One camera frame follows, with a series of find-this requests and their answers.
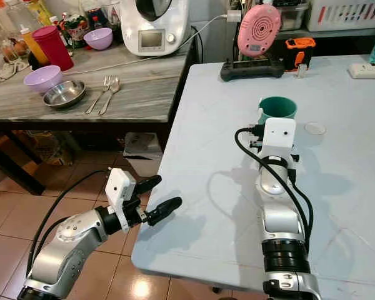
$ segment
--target purple bowl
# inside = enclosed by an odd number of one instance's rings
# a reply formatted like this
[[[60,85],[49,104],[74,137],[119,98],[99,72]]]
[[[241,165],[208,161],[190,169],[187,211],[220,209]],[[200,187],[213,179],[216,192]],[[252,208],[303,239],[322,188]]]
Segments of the purple bowl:
[[[85,34],[83,39],[93,49],[104,50],[113,41],[113,31],[110,28],[99,28]]]
[[[53,86],[61,82],[63,74],[59,66],[41,67],[29,73],[24,78],[24,84],[29,86],[33,91],[38,93],[45,93]]]

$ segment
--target power strip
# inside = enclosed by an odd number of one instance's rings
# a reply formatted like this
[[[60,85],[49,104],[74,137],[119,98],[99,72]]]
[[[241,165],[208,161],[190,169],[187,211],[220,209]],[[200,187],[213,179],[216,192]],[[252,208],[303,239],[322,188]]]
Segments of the power strip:
[[[352,64],[349,72],[354,79],[375,79],[375,64]]]

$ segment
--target wooden countertop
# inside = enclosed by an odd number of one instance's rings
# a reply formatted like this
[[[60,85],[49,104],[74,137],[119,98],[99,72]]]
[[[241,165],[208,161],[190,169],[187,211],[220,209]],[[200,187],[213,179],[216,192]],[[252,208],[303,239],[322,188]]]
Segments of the wooden countertop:
[[[84,81],[86,95],[75,106],[62,110],[45,106],[42,95],[23,84],[24,77],[31,72],[29,68],[23,70],[0,83],[0,122],[166,123],[190,45],[187,43],[170,56],[82,74],[73,73],[144,57],[131,54],[124,45],[104,51],[74,51],[72,60],[75,66],[64,72],[63,81]],[[105,75],[119,76],[121,90],[112,97],[105,115],[98,116],[98,112],[107,94],[96,104],[93,112],[86,115],[84,111],[103,88]]]

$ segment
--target green mug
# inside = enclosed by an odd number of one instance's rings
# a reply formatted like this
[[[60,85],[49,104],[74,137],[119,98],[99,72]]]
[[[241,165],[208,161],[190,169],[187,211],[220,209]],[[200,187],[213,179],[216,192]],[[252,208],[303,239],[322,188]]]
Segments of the green mug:
[[[261,100],[259,106],[261,116],[258,124],[262,125],[268,118],[288,118],[294,119],[298,111],[298,106],[289,98],[285,97],[268,97]]]

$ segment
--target tiled floor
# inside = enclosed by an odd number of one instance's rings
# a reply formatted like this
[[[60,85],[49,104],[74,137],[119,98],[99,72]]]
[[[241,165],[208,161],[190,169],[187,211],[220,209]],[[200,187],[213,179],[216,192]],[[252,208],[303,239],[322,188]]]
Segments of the tiled floor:
[[[23,286],[31,240],[61,191],[81,176],[108,166],[121,166],[136,176],[122,155],[115,152],[86,152],[79,155],[70,167],[37,166],[25,157],[21,161],[24,168],[46,186],[46,190],[43,196],[32,196],[0,172],[0,300],[16,299]],[[105,182],[105,176],[99,173],[68,193],[48,224],[96,206],[107,206]],[[147,204],[148,198],[148,194],[142,197],[143,206]],[[67,299],[265,299],[262,294],[230,290],[214,294],[211,287],[197,282],[142,274],[131,262],[138,231],[139,228],[135,227],[128,234],[117,232],[97,248],[86,261],[81,277]]]

